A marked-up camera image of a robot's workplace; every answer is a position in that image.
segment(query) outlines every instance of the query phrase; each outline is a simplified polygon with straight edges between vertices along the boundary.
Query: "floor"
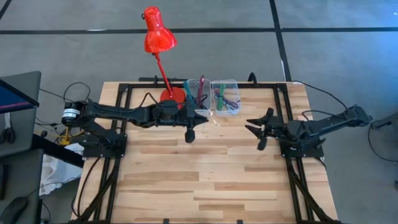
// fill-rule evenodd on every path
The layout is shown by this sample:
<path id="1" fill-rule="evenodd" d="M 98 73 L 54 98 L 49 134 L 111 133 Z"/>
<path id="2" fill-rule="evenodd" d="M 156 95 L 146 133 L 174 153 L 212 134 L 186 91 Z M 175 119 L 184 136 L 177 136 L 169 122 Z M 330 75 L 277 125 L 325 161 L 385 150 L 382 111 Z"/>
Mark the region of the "floor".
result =
<path id="1" fill-rule="evenodd" d="M 72 82 L 85 82 L 91 88 L 90 98 L 98 100 L 105 81 L 159 76 L 155 60 L 143 50 L 144 34 L 39 35 L 10 30 L 143 29 L 141 14 L 149 5 L 161 9 L 170 28 L 273 28 L 270 2 L 276 3 L 282 31 L 334 29 L 283 32 L 286 58 L 283 50 L 280 54 L 281 38 L 278 43 L 275 32 L 176 34 L 178 46 L 161 54 L 168 76 L 206 75 L 212 80 L 243 81 L 254 72 L 260 81 L 284 81 L 290 74 L 292 80 L 330 91 L 347 105 L 362 106 L 374 119 L 398 111 L 394 97 L 398 93 L 395 0 L 0 0 L 8 6 L 0 20 L 0 76 L 40 70 L 42 88 L 62 94 Z M 342 27 L 395 28 L 338 32 Z M 327 95 L 307 91 L 313 109 L 342 110 Z M 77 100 L 85 94 L 84 88 L 74 86 L 67 96 Z M 62 99 L 40 93 L 39 101 L 37 116 L 59 122 Z M 315 119 L 322 117 L 314 114 Z M 371 139 L 382 156 L 398 159 L 398 140 L 393 134 L 387 127 L 373 131 Z M 345 223 L 397 223 L 397 164 L 376 157 L 367 137 L 367 128 L 346 128 L 327 136 L 327 173 L 339 219 Z M 44 198 L 52 222 L 70 218 L 77 185 L 74 181 Z"/>

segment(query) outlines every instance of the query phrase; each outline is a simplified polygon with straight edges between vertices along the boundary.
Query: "lamp shade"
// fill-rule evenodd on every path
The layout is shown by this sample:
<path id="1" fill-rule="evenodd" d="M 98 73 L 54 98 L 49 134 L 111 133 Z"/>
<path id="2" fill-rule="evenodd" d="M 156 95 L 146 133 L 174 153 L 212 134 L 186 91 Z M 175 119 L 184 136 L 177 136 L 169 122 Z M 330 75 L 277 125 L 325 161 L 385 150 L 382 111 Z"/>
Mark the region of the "lamp shade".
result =
<path id="1" fill-rule="evenodd" d="M 177 45 L 173 33 L 163 25 L 162 14 L 155 6 L 149 6 L 144 11 L 148 33 L 145 36 L 144 50 L 149 53 L 159 53 Z"/>

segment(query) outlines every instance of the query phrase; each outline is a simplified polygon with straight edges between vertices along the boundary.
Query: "white bag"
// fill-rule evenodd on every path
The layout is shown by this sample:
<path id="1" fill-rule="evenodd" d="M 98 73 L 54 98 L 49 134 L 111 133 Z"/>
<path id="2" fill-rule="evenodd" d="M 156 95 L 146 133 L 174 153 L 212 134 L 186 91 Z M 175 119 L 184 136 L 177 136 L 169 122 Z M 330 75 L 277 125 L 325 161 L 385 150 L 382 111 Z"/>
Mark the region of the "white bag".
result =
<path id="1" fill-rule="evenodd" d="M 83 154 L 84 147 L 78 143 L 65 146 L 73 152 Z M 42 166 L 42 178 L 39 190 L 39 195 L 47 195 L 51 191 L 62 187 L 63 184 L 72 181 L 81 176 L 82 169 L 71 164 L 67 164 L 54 157 L 44 155 Z"/>

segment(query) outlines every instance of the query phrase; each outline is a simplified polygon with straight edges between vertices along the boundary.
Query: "red desk lamp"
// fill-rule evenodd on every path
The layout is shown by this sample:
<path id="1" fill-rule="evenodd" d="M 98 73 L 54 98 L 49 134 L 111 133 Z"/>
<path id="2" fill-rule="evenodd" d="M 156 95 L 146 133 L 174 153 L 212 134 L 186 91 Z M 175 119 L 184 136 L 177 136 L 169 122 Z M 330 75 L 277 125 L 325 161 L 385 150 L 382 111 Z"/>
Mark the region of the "red desk lamp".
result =
<path id="1" fill-rule="evenodd" d="M 144 11 L 144 19 L 147 22 L 148 33 L 145 36 L 144 49 L 146 52 L 152 53 L 157 61 L 160 72 L 162 73 L 167 89 L 160 96 L 160 100 L 175 100 L 177 103 L 183 103 L 185 93 L 182 89 L 171 87 L 164 72 L 162 63 L 160 62 L 159 52 L 170 50 L 177 45 L 173 33 L 163 25 L 162 14 L 155 6 L 149 6 Z"/>

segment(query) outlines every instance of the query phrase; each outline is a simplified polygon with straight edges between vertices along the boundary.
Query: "lamp base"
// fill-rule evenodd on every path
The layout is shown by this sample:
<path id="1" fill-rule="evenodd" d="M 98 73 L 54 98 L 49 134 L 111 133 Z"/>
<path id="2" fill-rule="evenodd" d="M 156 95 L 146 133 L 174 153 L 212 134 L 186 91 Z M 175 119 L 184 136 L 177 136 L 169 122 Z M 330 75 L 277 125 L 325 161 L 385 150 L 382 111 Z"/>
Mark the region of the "lamp base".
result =
<path id="1" fill-rule="evenodd" d="M 169 91 L 166 89 L 162 92 L 162 94 L 160 95 L 160 100 L 164 101 L 164 100 L 175 100 L 178 104 L 178 108 L 181 109 L 182 108 L 182 103 L 185 101 L 185 92 L 178 87 L 172 87 L 172 91 L 173 91 L 173 97 L 170 96 Z"/>

